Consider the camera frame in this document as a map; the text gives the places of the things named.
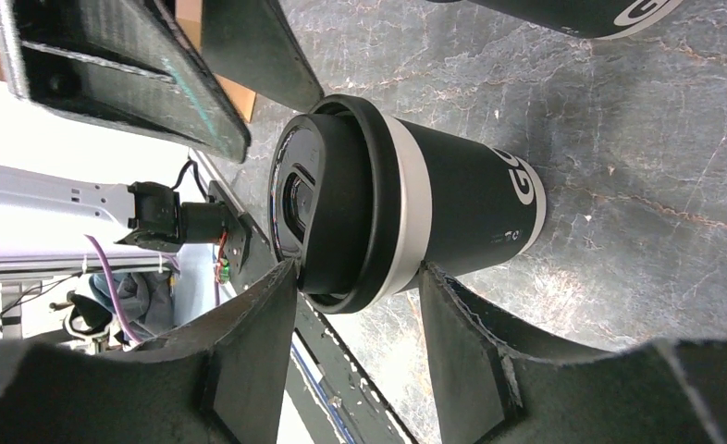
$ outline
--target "crack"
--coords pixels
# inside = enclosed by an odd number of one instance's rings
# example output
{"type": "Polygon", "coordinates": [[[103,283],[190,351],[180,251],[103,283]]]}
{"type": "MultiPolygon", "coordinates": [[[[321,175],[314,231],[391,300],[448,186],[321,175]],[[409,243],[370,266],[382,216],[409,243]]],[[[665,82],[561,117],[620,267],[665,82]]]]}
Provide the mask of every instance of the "crack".
{"type": "Polygon", "coordinates": [[[709,219],[709,218],[703,217],[701,215],[690,214],[686,211],[677,211],[677,210],[671,208],[670,206],[666,206],[662,203],[650,201],[649,199],[647,199],[645,197],[641,197],[641,196],[627,195],[627,194],[617,194],[615,196],[607,196],[607,195],[603,195],[603,194],[598,194],[598,193],[588,190],[586,188],[575,187],[573,185],[558,185],[558,186],[552,188],[551,190],[548,190],[547,193],[552,193],[553,191],[560,190],[560,189],[566,189],[566,190],[571,190],[571,191],[580,191],[580,192],[589,194],[595,200],[596,204],[603,204],[605,202],[639,202],[641,204],[644,204],[644,205],[652,208],[653,210],[655,210],[661,214],[668,215],[668,216],[674,216],[679,219],[682,219],[685,222],[696,223],[696,224],[702,225],[707,228],[727,229],[727,223],[722,222],[720,220],[714,220],[714,219],[709,219]]]}

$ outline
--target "blue cable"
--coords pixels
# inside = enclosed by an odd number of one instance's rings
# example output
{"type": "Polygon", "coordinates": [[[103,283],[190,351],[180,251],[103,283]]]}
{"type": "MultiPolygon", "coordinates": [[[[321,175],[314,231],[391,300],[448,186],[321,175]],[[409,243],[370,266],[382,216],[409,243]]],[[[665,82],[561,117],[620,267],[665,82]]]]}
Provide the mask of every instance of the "blue cable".
{"type": "Polygon", "coordinates": [[[301,357],[301,354],[298,352],[298,349],[295,347],[295,344],[291,343],[290,348],[292,349],[293,355],[295,355],[296,360],[298,361],[298,364],[301,366],[302,371],[306,375],[306,378],[309,379],[309,382],[312,384],[312,388],[317,393],[317,396],[320,397],[320,401],[325,404],[326,408],[328,409],[328,412],[331,414],[331,418],[333,418],[334,423],[336,424],[337,429],[339,432],[341,432],[342,436],[347,439],[348,444],[355,444],[355,440],[352,439],[352,436],[350,436],[350,432],[347,430],[347,427],[344,425],[344,422],[341,420],[341,417],[339,417],[339,414],[337,413],[336,409],[333,405],[331,405],[330,401],[328,401],[328,396],[326,396],[326,392],[323,390],[322,387],[320,387],[320,384],[314,380],[314,377],[309,372],[309,367],[306,365],[306,362],[301,357]]]}

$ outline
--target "stone surface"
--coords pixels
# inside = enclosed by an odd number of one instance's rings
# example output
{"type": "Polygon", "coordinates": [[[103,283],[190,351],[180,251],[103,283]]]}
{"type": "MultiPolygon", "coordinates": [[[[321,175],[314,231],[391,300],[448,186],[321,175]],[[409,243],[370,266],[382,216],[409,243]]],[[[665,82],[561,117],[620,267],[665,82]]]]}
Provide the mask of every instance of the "stone surface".
{"type": "MultiPolygon", "coordinates": [[[[548,192],[536,244],[461,281],[552,333],[620,349],[727,336],[727,0],[685,0],[612,42],[462,2],[282,0],[327,93],[520,155],[548,192]]],[[[241,166],[266,221],[267,171],[294,115],[258,98],[241,166]]],[[[438,442],[417,295],[332,316],[421,442],[438,442]]]]}

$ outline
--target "logo on cup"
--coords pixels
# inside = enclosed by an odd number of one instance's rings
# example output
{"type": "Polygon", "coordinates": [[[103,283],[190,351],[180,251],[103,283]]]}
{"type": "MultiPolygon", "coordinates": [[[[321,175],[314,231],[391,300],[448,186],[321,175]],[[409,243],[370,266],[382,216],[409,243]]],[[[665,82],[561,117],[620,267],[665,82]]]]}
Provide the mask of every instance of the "logo on cup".
{"type": "Polygon", "coordinates": [[[531,204],[535,200],[535,187],[533,187],[533,181],[530,179],[530,175],[524,169],[522,159],[513,157],[497,148],[492,148],[491,151],[511,167],[508,172],[511,173],[511,182],[513,183],[513,189],[516,190],[516,196],[519,198],[519,201],[525,205],[531,204]]]}
{"type": "Polygon", "coordinates": [[[636,0],[614,19],[614,24],[633,26],[658,12],[667,3],[669,0],[636,0]]]}

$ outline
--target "black lid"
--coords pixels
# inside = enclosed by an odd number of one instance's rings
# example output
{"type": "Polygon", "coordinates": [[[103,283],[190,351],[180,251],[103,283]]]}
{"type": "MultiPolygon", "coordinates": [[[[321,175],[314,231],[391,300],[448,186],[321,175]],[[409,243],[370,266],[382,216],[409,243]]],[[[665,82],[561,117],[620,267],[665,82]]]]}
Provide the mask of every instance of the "black lid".
{"type": "Polygon", "coordinates": [[[352,290],[369,243],[372,207],[369,155],[354,119],[291,120],[277,146],[269,211],[277,259],[300,258],[300,290],[333,300],[352,290]]]}

